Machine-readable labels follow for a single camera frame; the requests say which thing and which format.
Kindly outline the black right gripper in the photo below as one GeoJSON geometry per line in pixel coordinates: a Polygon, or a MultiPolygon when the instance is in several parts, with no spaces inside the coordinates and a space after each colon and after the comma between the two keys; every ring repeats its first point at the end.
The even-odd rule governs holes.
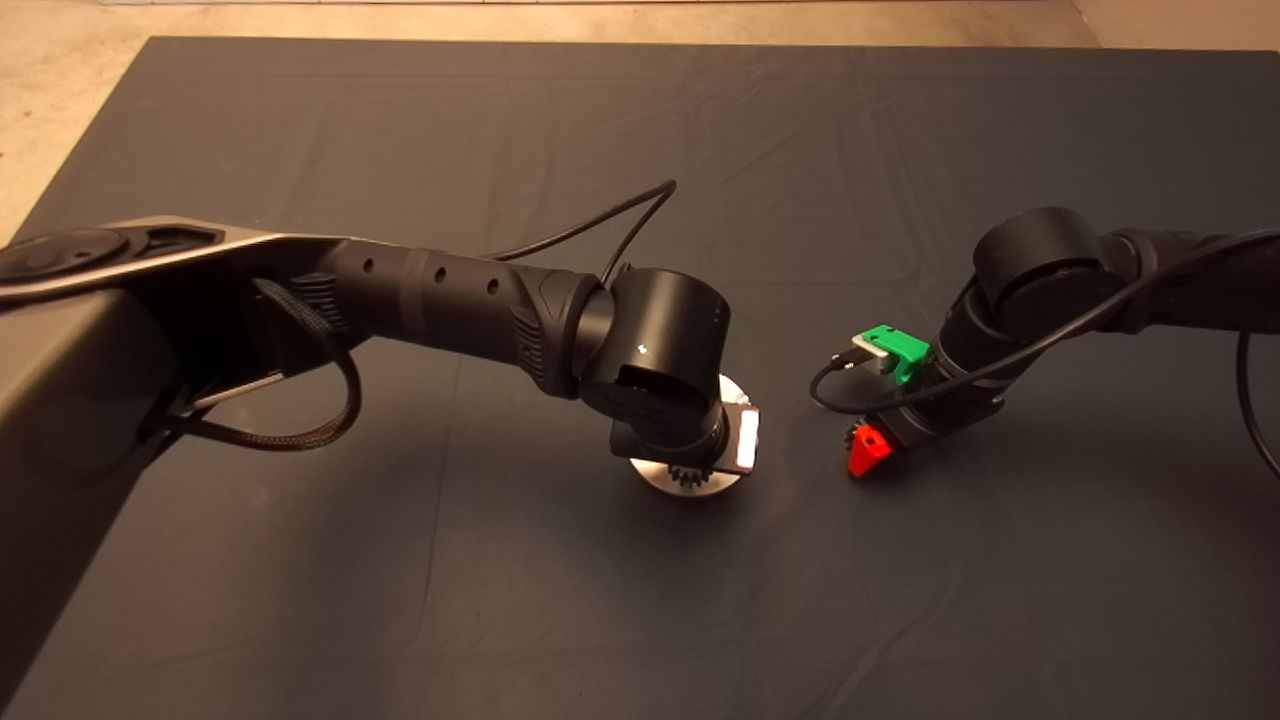
{"type": "Polygon", "coordinates": [[[895,452],[906,454],[955,434],[1004,407],[993,391],[957,391],[872,413],[847,433],[847,473],[863,478],[895,452]]]}

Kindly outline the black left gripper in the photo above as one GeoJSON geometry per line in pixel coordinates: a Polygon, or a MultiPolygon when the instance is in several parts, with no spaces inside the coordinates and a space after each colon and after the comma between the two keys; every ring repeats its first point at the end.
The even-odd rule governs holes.
{"type": "Polygon", "coordinates": [[[750,404],[718,402],[716,423],[705,436],[685,447],[658,446],[630,425],[611,428],[611,452],[617,457],[659,462],[704,473],[750,474],[755,468],[760,411],[750,404]]]}

